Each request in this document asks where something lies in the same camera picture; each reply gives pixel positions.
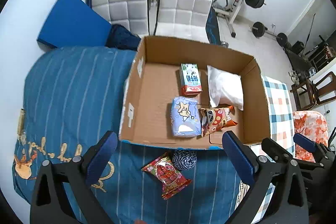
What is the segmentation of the cardboard box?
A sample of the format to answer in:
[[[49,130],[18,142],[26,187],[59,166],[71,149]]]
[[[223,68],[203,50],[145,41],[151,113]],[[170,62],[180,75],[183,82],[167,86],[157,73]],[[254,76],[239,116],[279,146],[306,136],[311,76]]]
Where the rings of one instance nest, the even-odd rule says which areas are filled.
[[[239,75],[244,107],[235,110],[237,125],[232,131],[246,144],[270,137],[268,102],[261,71],[251,55],[222,46],[164,36],[142,38],[125,83],[119,138],[123,142],[171,149],[220,149],[222,132],[198,138],[176,138],[171,130],[171,103],[181,95],[179,68],[183,63],[198,66],[202,92],[196,96],[201,107],[210,104],[207,68],[215,67]]]

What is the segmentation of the blue striped blanket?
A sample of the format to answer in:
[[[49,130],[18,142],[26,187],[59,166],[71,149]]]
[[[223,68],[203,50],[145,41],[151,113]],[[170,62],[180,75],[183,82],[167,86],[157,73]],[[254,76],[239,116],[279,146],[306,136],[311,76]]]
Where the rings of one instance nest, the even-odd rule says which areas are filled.
[[[123,86],[135,53],[105,47],[44,54],[25,80],[24,129],[12,167],[14,190],[30,201],[43,160],[83,155],[108,131],[118,132]],[[222,150],[197,151],[183,175],[191,184],[164,200],[161,183],[142,167],[164,149],[120,143],[92,192],[114,223],[224,223],[234,212],[240,178]]]

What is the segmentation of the orange panda snack packet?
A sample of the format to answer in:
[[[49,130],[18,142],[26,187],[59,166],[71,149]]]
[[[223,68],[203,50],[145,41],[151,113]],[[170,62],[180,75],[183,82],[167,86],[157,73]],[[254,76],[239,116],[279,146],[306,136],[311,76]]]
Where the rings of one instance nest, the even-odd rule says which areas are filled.
[[[236,126],[238,123],[230,117],[230,113],[234,110],[233,106],[217,107],[217,108],[200,108],[199,114],[201,118],[202,137],[219,132],[225,127]]]

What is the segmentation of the orange floral cushion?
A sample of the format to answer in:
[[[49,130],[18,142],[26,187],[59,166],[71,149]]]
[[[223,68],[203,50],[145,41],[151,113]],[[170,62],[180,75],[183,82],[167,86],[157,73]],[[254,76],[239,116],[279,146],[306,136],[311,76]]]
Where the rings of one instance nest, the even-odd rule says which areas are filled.
[[[294,133],[301,134],[317,143],[328,146],[326,118],[318,111],[294,111]]]

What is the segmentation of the floor barbell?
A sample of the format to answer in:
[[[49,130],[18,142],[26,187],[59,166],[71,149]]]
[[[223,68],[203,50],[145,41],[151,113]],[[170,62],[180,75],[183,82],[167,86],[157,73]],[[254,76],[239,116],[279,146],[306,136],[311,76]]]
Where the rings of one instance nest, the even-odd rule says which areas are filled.
[[[264,24],[262,24],[261,22],[255,22],[252,25],[252,33],[256,38],[260,38],[264,36],[264,34],[273,36],[278,42],[278,44],[282,47],[284,47],[288,42],[288,37],[286,36],[286,34],[280,32],[277,35],[275,35],[274,33],[270,32],[268,28],[266,28],[266,26],[264,26]]]

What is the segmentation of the right white quilted chair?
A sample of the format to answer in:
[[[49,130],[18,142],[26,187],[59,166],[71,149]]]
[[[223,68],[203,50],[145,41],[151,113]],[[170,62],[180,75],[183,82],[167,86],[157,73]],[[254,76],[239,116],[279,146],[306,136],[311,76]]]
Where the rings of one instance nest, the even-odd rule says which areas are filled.
[[[209,43],[206,23],[213,0],[159,0],[154,34]]]

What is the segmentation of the blue white yarn ball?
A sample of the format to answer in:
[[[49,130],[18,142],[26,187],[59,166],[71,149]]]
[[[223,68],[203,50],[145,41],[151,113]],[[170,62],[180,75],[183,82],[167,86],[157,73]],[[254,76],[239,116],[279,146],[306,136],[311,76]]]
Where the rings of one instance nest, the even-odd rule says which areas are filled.
[[[192,169],[197,163],[197,153],[188,150],[176,150],[172,158],[173,165],[178,170]]]

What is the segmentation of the dark wooden chair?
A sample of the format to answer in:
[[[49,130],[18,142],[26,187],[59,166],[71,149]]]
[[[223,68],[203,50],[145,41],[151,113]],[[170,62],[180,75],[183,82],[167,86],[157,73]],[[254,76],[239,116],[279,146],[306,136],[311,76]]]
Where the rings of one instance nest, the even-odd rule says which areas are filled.
[[[327,78],[330,78],[331,81],[323,87],[318,88],[318,85],[320,85]],[[294,84],[291,86],[290,92],[293,93],[297,111],[310,110],[315,106],[324,105],[335,100],[335,96],[327,98],[325,100],[320,100],[320,97],[335,92],[335,74],[333,72],[329,72],[317,83],[314,83],[313,81],[307,79],[299,85]],[[309,104],[301,106],[299,97],[305,93],[307,93],[308,95]]]

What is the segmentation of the blue black weight bench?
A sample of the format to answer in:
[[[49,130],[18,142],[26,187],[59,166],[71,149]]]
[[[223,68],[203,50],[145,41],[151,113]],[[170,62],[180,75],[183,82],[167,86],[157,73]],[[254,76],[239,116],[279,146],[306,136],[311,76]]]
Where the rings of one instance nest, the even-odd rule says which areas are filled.
[[[210,44],[221,44],[217,15],[213,7],[210,8],[209,16],[207,18],[206,34]]]

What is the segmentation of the red floral snack packet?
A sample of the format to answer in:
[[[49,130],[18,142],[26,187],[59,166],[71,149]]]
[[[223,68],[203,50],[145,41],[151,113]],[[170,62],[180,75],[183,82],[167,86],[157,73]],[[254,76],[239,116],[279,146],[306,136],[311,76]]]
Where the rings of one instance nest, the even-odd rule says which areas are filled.
[[[175,168],[167,152],[145,165],[141,170],[152,174],[162,183],[161,196],[164,200],[175,196],[193,182]]]

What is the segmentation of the dark blue cloth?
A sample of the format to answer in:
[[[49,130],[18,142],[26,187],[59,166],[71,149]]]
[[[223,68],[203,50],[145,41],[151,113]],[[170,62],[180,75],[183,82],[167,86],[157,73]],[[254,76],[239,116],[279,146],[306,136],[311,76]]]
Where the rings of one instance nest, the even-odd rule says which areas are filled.
[[[141,38],[120,24],[112,24],[105,46],[119,50],[137,51]]]

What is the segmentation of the light blue tissue pack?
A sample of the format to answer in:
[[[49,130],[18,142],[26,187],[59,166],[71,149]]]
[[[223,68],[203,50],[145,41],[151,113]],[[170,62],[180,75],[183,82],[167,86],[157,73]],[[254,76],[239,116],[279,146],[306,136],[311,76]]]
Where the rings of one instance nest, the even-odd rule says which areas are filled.
[[[187,97],[175,97],[171,105],[172,134],[177,138],[195,138],[202,134],[198,102]]]

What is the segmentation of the left white quilted chair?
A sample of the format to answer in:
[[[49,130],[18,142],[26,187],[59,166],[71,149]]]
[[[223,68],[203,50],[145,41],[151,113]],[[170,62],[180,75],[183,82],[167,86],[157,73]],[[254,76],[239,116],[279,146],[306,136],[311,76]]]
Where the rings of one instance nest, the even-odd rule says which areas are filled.
[[[120,24],[140,37],[150,34],[149,0],[85,0],[110,24]]]

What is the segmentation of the blue foam mat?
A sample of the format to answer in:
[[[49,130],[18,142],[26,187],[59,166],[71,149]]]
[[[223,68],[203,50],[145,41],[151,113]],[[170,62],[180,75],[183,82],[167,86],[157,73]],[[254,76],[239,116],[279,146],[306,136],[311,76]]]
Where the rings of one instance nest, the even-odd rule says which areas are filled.
[[[37,41],[51,48],[105,46],[111,27],[82,0],[57,0]]]

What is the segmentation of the white quilted chair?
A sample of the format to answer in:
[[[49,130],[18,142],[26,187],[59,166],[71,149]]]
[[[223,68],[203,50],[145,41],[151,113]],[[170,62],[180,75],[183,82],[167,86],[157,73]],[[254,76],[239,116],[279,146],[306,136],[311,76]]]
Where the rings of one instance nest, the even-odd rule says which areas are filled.
[[[150,34],[149,0],[85,0],[110,24],[120,24],[140,37]]]
[[[209,43],[206,23],[213,0],[159,0],[154,34]]]

